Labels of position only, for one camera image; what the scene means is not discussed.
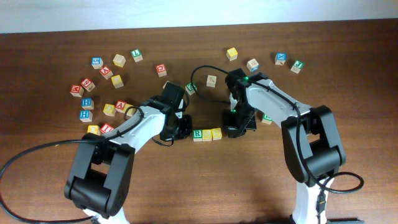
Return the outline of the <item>yellow S block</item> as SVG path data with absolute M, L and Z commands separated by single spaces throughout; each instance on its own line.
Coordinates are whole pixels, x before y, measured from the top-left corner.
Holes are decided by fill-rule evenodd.
M 211 134 L 212 134 L 212 139 L 214 141 L 222 139 L 222 136 L 223 136 L 221 128 L 213 128 L 211 130 Z
M 210 129 L 203 129 L 202 130 L 202 140 L 203 141 L 212 141 L 213 137 L 212 137 L 212 132 Z

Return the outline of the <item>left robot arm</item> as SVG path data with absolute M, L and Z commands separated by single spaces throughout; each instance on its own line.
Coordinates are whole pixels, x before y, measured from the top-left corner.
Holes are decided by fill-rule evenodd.
M 119 127 L 102 136 L 84 135 L 64 188 L 65 197 L 95 223 L 127 223 L 123 204 L 135 154 L 154 136 L 169 147 L 192 132 L 192 119 L 184 114 L 188 105 L 185 95 L 182 87 L 167 83 L 161 95 L 141 103 Z

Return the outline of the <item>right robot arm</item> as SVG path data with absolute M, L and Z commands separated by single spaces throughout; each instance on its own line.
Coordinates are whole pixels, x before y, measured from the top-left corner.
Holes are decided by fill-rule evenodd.
M 331 109 L 295 100 L 262 73 L 248 77 L 239 68 L 227 73 L 225 83 L 231 107 L 223 112 L 223 129 L 230 138 L 256 129 L 256 111 L 270 116 L 282 131 L 285 163 L 297 183 L 289 222 L 326 223 L 331 184 L 346 162 Z

